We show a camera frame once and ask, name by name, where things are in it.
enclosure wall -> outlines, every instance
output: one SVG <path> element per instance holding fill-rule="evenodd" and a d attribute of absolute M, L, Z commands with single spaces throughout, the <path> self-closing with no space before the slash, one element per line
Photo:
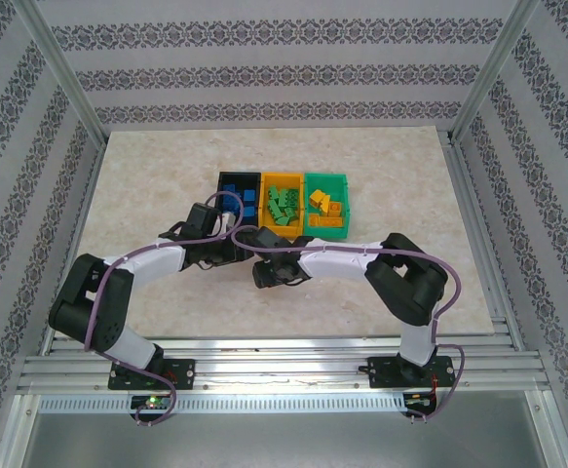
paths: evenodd
<path fill-rule="evenodd" d="M 542 2 L 462 141 L 511 305 L 568 428 L 568 1 Z"/>
<path fill-rule="evenodd" d="M 448 130 L 514 0 L 47 0 L 107 130 Z"/>
<path fill-rule="evenodd" d="M 39 350 L 97 151 L 13 6 L 0 0 L 0 433 Z"/>

yellow bin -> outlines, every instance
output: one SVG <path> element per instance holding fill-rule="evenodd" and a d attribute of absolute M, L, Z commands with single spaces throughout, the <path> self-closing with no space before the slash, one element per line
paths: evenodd
<path fill-rule="evenodd" d="M 257 220 L 260 227 L 266 226 L 277 235 L 291 239 L 303 235 L 303 219 L 305 219 L 304 178 L 302 174 L 262 173 L 262 189 L 260 191 L 260 203 L 257 213 Z M 268 211 L 268 189 L 272 185 L 275 185 L 278 191 L 282 188 L 296 188 L 299 191 L 299 218 L 291 222 L 288 226 L 278 226 L 275 224 L 271 212 Z"/>

beige marble tabletop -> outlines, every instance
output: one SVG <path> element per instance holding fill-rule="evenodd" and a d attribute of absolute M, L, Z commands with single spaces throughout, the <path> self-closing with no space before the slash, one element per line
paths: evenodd
<path fill-rule="evenodd" d="M 435 127 L 113 133 L 80 254 L 153 242 L 216 190 L 219 171 L 346 174 L 348 241 L 401 232 L 444 258 L 464 290 L 439 331 L 493 332 Z M 133 294 L 128 323 L 146 336 L 399 334 L 369 284 L 323 279 L 258 290 L 251 265 L 191 267 L 147 285 Z"/>

black mounting plate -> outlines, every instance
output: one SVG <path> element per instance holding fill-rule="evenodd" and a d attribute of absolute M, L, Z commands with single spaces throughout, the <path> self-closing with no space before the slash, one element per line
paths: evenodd
<path fill-rule="evenodd" d="M 170 380 L 176 390 L 192 390 L 195 382 L 194 359 L 165 359 L 161 376 Z M 113 363 L 108 377 L 110 390 L 168 390 L 155 378 L 149 378 Z"/>
<path fill-rule="evenodd" d="M 437 387 L 452 387 L 455 381 L 455 370 L 449 356 L 434 355 L 415 379 L 403 375 L 402 362 L 399 356 L 368 358 L 370 388 L 431 388 L 433 375 L 437 378 Z"/>

plastic container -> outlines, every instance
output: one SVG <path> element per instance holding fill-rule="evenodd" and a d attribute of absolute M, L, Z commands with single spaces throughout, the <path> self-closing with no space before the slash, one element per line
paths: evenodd
<path fill-rule="evenodd" d="M 310 215 L 318 215 L 320 210 L 310 205 L 310 195 L 315 190 L 322 190 L 331 197 L 331 202 L 342 204 L 342 227 L 311 226 Z M 305 221 L 303 235 L 320 237 L 323 239 L 346 239 L 349 234 L 351 210 L 349 208 L 349 184 L 344 174 L 305 174 Z"/>
<path fill-rule="evenodd" d="M 239 194 L 245 207 L 255 207 L 254 215 L 253 216 L 245 216 L 243 218 L 243 222 L 241 223 L 242 226 L 257 226 L 258 216 L 258 202 L 260 199 L 260 183 L 261 183 L 261 173 L 219 173 L 218 174 L 218 187 L 217 191 L 223 190 L 223 186 L 226 185 L 234 185 L 235 191 Z M 245 190 L 254 190 L 255 191 L 255 200 L 253 202 L 245 202 Z M 224 197 L 218 197 L 216 199 L 216 203 L 214 204 L 217 208 L 221 211 L 232 211 L 235 212 L 235 215 L 238 215 L 238 208 L 237 205 L 234 203 L 235 199 L 233 197 L 229 197 L 230 200 L 227 202 L 231 202 L 234 205 L 234 209 L 229 210 L 229 207 L 224 207 L 226 200 Z"/>
<path fill-rule="evenodd" d="M 296 188 L 299 191 L 299 218 L 292 221 L 288 226 L 278 226 L 268 211 L 268 189 L 275 185 L 277 190 L 282 188 Z M 258 207 L 259 225 L 266 226 L 279 236 L 290 239 L 303 234 L 303 222 L 305 219 L 305 192 L 303 188 L 303 175 L 291 173 L 262 173 L 262 190 Z"/>

